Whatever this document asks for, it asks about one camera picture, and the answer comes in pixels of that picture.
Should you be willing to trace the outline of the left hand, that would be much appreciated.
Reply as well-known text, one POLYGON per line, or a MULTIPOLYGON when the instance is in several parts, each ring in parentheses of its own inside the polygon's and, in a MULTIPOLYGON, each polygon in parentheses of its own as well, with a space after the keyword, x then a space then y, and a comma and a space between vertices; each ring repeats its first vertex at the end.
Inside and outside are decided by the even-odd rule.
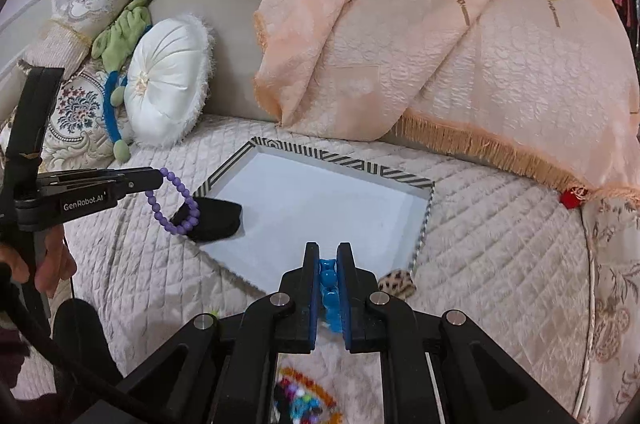
MULTIPOLYGON (((35 286, 40 293, 53 299, 58 284, 61 281, 70 280, 77 271, 77 265, 65 243, 65 231, 62 225, 48 230, 44 245, 46 256, 37 268, 35 286)), ((14 281, 25 283, 29 279, 28 267, 21 256, 4 243, 1 244, 1 262, 11 268, 14 281)))

